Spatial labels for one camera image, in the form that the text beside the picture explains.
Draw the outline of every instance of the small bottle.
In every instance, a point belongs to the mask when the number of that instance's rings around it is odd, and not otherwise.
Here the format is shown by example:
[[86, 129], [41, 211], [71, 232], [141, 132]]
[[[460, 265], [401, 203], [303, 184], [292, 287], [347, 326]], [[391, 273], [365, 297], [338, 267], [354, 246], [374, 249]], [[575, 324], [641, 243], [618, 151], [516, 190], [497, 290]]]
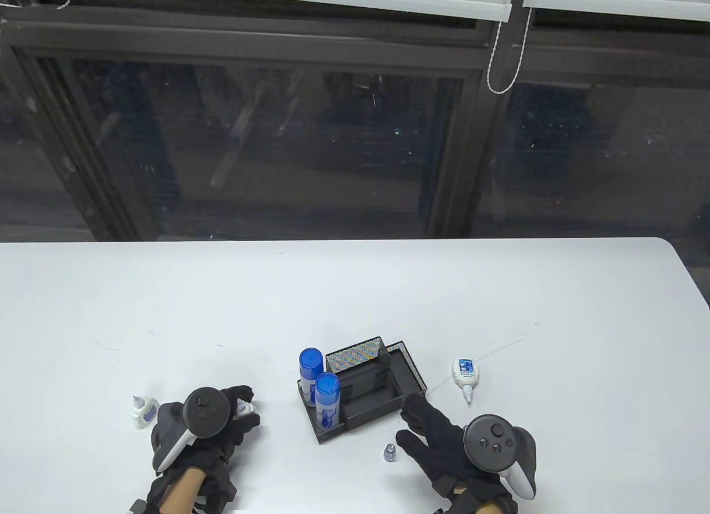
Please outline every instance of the small bottle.
[[298, 358], [301, 370], [301, 392], [306, 405], [315, 407], [315, 380], [323, 373], [323, 354], [315, 348], [304, 349]]
[[454, 380], [464, 390], [464, 397], [471, 405], [474, 387], [479, 382], [479, 367], [472, 359], [456, 359], [451, 365]]
[[249, 403], [249, 401], [236, 400], [236, 412], [234, 413], [234, 420], [238, 420], [242, 416], [249, 415], [254, 412], [254, 405]]
[[315, 425], [327, 431], [340, 423], [340, 380], [335, 374], [318, 375], [315, 382]]
[[385, 457], [385, 460], [388, 462], [393, 462], [395, 459], [395, 456], [397, 456], [397, 448], [395, 447], [394, 444], [388, 444], [385, 446], [385, 453], [383, 455]]
[[134, 420], [135, 424], [140, 428], [147, 426], [158, 414], [158, 402], [155, 399], [147, 396], [145, 398], [140, 395], [134, 395]]

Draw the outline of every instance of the black mesh desk organizer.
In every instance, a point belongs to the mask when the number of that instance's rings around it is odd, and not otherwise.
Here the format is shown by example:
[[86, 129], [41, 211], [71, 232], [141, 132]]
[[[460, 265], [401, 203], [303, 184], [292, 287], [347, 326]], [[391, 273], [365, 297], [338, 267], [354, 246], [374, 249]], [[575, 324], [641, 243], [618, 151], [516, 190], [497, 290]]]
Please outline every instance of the black mesh desk organizer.
[[313, 432], [321, 443], [389, 414], [402, 407], [411, 393], [425, 393], [427, 386], [404, 342], [385, 346], [376, 337], [325, 356], [325, 370], [340, 379], [340, 423], [327, 431], [315, 425], [315, 408], [298, 393]]

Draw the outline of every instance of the window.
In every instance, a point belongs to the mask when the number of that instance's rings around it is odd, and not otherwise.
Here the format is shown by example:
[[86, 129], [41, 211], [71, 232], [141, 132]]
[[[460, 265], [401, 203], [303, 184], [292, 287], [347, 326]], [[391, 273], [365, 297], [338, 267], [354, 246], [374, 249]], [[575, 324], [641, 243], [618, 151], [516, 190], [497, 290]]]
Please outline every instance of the window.
[[90, 241], [89, 228], [0, 81], [0, 241]]
[[710, 288], [710, 91], [515, 86], [474, 237], [670, 241]]
[[99, 156], [139, 188], [158, 238], [424, 237], [460, 80], [62, 66]]

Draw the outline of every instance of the gloved hand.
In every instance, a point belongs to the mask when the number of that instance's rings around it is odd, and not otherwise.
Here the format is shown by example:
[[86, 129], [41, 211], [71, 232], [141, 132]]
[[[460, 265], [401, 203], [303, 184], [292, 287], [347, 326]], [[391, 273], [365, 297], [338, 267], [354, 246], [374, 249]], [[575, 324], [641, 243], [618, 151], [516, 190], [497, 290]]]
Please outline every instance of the gloved hand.
[[469, 460], [464, 451], [464, 430], [452, 425], [423, 395], [407, 396], [401, 416], [412, 431], [427, 439], [428, 445], [408, 430], [397, 432], [397, 445], [419, 464], [437, 493], [452, 502], [449, 514], [473, 514], [489, 502], [505, 514], [517, 514], [518, 504], [500, 483], [498, 474], [478, 469]]
[[[206, 498], [206, 503], [200, 506], [206, 514], [220, 514], [224, 506], [234, 500], [236, 488], [229, 480], [226, 464], [234, 454], [235, 446], [241, 445], [244, 435], [259, 425], [261, 418], [258, 414], [252, 413], [233, 420], [238, 399], [251, 403], [254, 397], [251, 387], [233, 386], [221, 392], [226, 395], [230, 407], [229, 419], [223, 430], [210, 438], [198, 438], [192, 446], [185, 446], [170, 467], [163, 471], [162, 476], [153, 481], [147, 498], [149, 506], [155, 506], [157, 510], [157, 505], [168, 486], [180, 479], [188, 468], [199, 468], [206, 474], [198, 494]], [[181, 415], [182, 403], [165, 403], [160, 406], [158, 420], [150, 437], [153, 452], [160, 445], [160, 435], [165, 434], [175, 422], [175, 418]]]

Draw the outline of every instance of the blind cord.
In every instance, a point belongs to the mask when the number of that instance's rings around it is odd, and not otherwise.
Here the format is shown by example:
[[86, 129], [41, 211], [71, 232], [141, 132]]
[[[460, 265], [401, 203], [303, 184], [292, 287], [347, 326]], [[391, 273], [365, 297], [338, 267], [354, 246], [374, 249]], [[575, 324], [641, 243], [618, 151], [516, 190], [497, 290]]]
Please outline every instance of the blind cord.
[[[64, 4], [62, 4], [61, 6], [57, 6], [57, 9], [64, 9], [66, 6], [69, 5], [69, 3], [70, 3], [71, 1], [72, 1], [72, 0], [67, 0], [67, 1], [64, 2]], [[20, 7], [25, 7], [25, 6], [16, 6], [15, 4], [3, 4], [2, 2], [0, 2], [0, 7], [14, 7], [14, 8], [20, 8]]]
[[490, 67], [493, 65], [493, 58], [495, 56], [495, 48], [498, 47], [498, 38], [500, 37], [500, 27], [503, 25], [503, 22], [500, 21], [498, 23], [498, 31], [495, 32], [495, 42], [493, 43], [493, 51], [490, 52], [490, 61], [489, 61], [489, 67], [486, 70], [486, 85], [489, 88], [489, 91], [493, 93], [494, 95], [505, 95], [510, 88], [512, 88], [513, 85], [515, 85], [515, 81], [518, 78], [518, 73], [520, 73], [520, 66], [523, 63], [523, 53], [525, 53], [525, 42], [528, 39], [528, 29], [530, 29], [530, 17], [533, 15], [533, 8], [530, 8], [528, 12], [528, 22], [525, 23], [525, 35], [523, 35], [523, 45], [520, 46], [520, 58], [518, 59], [518, 68], [515, 69], [515, 75], [513, 76], [513, 80], [510, 82], [510, 85], [508, 85], [504, 90], [502, 91], [496, 91], [492, 85], [490, 85]]

